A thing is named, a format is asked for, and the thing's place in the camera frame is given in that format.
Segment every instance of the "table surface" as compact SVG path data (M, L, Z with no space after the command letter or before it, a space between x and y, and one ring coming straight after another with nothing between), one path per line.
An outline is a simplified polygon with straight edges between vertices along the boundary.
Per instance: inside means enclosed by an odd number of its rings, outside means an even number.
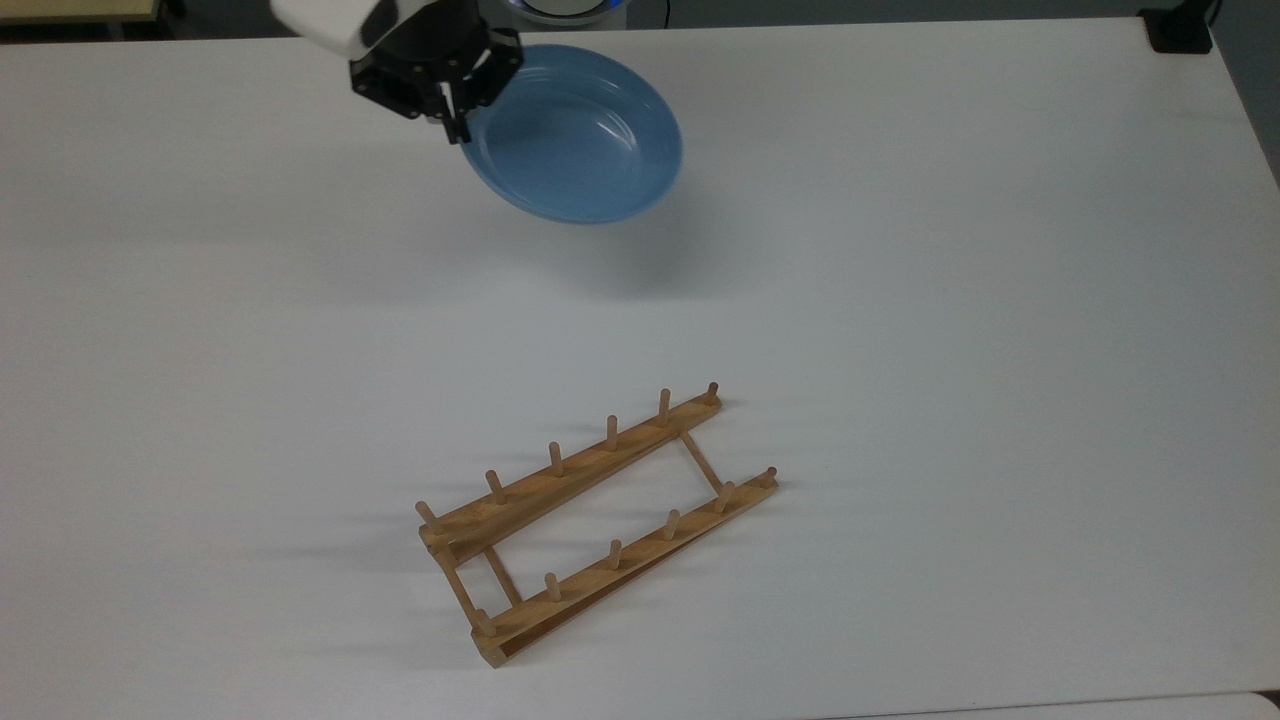
M1220 694L929 714L929 720L1202 720L1204 717L1276 720L1280 717L1280 710L1261 696Z
M0 47L6 717L1280 687L1280 192L1216 51L1135 19L527 40L666 95L659 206L525 215L301 40ZM413 502L712 379L703 450L778 493L489 669ZM503 542L521 587L705 498L666 450Z

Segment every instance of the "wooden peg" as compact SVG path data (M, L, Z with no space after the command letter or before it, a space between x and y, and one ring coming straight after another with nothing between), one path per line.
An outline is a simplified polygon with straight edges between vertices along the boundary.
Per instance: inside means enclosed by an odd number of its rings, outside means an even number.
M671 410L671 391L668 388L662 388L662 393L658 395L658 427L667 427L667 413Z
M498 480L498 473L489 470L484 474L484 479L489 480L489 491L493 493L494 505L506 505L507 493L502 489L502 482Z
M712 505L712 510L717 514L724 511L724 506L728 505L728 498L733 496L733 482L730 480L721 486L721 492L716 496L716 505Z
M430 530L433 536L444 534L444 525L440 524L440 519L435 516L435 512L431 512L431 509L428 507L425 501L417 501L417 505L415 505L413 509L422 516L422 521L426 523L426 529Z
M613 452L618 448L618 416L609 415L604 421L604 450Z
M559 443L553 442L547 447L552 451L552 474L556 475L557 478L563 478L564 462L561 460L559 456Z
M492 638L498 634L498 626L489 619L489 614L479 607L476 609L476 626L485 637Z
M609 570L617 570L622 565L622 541L614 539L609 543Z
M680 524L680 510L667 512L667 527L662 529L662 539L669 541L676 537L676 525Z
M561 601L559 593L559 580L556 579L556 573L547 573L547 597L552 598L552 602Z

